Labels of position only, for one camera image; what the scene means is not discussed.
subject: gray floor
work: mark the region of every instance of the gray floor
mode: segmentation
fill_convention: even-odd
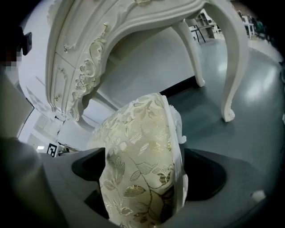
[[[189,203],[178,216],[186,226],[224,227],[257,205],[250,198],[252,191],[264,189],[270,195],[274,188],[284,145],[284,85],[280,66],[250,49],[248,69],[232,102],[236,118],[224,123],[220,104],[227,65],[225,41],[212,40],[200,47],[205,87],[190,88],[168,101],[182,116],[185,146],[211,152],[205,155],[220,161],[228,181],[215,197]],[[175,223],[177,218],[169,221]]]

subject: concrete floor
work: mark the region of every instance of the concrete floor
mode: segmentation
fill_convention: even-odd
[[[284,84],[279,77],[280,66],[250,49],[248,68],[232,102],[236,117],[225,123],[220,112],[227,66],[225,41],[212,40],[202,44],[199,51],[205,87],[190,88],[168,101],[181,114],[185,147],[229,157],[228,163],[221,163],[226,166],[231,186],[226,185],[208,204],[191,202],[179,218],[192,227],[223,227],[256,206],[250,191],[262,188],[270,195],[274,188],[285,139]],[[232,165],[232,158],[238,159],[237,165]]]

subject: floral brocade fabric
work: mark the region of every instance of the floral brocade fabric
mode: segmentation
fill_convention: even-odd
[[[89,148],[106,148],[100,188],[110,221],[126,228],[155,227],[172,216],[174,164],[160,94],[129,103],[95,131]]]

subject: drawer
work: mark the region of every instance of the drawer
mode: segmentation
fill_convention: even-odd
[[[50,97],[52,105],[61,113],[65,113],[73,73],[74,67],[56,53]]]
[[[117,0],[75,0],[61,29],[56,52],[76,66],[85,40]]]

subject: white ornate vanity table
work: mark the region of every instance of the white ornate vanity table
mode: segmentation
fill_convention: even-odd
[[[86,95],[98,88],[116,44],[128,34],[147,29],[171,26],[179,34],[197,84],[203,86],[198,53],[184,22],[203,8],[219,25],[227,43],[221,110],[226,122],[233,120],[231,103],[247,67],[248,45],[242,21],[225,0],[62,0],[51,27],[46,58],[46,97],[53,111],[91,131],[81,117],[90,99]]]

